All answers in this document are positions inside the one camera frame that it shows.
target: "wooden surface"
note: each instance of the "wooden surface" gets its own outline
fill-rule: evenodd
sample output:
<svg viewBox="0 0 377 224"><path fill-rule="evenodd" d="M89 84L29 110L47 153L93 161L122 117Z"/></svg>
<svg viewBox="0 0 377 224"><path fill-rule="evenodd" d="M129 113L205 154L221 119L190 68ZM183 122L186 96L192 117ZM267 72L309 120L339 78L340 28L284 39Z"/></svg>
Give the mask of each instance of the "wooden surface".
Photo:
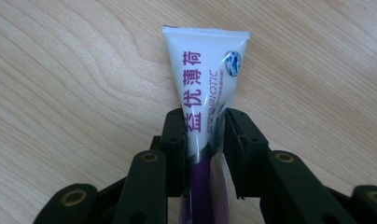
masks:
<svg viewBox="0 0 377 224"><path fill-rule="evenodd" d="M219 2L0 1L0 223L105 188L161 134L179 107L163 24L252 31L234 107L325 185L377 185L377 1ZM231 223L263 223L230 196Z"/></svg>

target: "light wood tabletop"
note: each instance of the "light wood tabletop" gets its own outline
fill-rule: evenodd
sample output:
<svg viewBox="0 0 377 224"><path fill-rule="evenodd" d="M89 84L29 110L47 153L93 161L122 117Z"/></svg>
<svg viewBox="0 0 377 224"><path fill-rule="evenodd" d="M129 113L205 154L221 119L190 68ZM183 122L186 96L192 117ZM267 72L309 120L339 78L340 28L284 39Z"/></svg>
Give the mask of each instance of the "light wood tabletop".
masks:
<svg viewBox="0 0 377 224"><path fill-rule="evenodd" d="M377 0L6 0L0 223L32 223L68 185L109 186L161 134L179 107L163 24L251 31L233 107L324 185L377 185ZM229 191L231 223L264 222Z"/></svg>

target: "toothpaste tube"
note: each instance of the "toothpaste tube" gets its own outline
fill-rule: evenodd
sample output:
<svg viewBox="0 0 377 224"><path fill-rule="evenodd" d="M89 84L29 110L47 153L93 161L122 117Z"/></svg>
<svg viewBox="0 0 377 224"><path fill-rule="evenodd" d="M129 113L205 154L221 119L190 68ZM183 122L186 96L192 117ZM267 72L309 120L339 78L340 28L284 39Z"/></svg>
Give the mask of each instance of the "toothpaste tube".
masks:
<svg viewBox="0 0 377 224"><path fill-rule="evenodd" d="M162 32L188 131L188 190L179 223L230 223L223 115L232 105L250 33L170 26Z"/></svg>

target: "blue logo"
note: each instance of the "blue logo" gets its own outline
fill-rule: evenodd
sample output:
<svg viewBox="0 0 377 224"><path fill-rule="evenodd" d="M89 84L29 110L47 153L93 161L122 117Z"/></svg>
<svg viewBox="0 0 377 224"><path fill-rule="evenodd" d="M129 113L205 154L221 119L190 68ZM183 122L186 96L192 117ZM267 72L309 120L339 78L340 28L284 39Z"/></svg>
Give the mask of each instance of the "blue logo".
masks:
<svg viewBox="0 0 377 224"><path fill-rule="evenodd" d="M227 72L232 77L238 76L239 70L241 68L241 55L235 50L232 50L226 54L225 64Z"/></svg>

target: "tube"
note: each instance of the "tube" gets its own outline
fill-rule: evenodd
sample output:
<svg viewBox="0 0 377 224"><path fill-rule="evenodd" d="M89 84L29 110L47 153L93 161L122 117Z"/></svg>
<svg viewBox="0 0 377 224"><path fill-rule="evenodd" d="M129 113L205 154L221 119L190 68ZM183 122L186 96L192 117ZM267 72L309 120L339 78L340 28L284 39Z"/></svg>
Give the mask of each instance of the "tube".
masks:
<svg viewBox="0 0 377 224"><path fill-rule="evenodd" d="M223 115L232 105L250 32L170 26L162 32L188 131L188 190L179 223L230 223Z"/></svg>

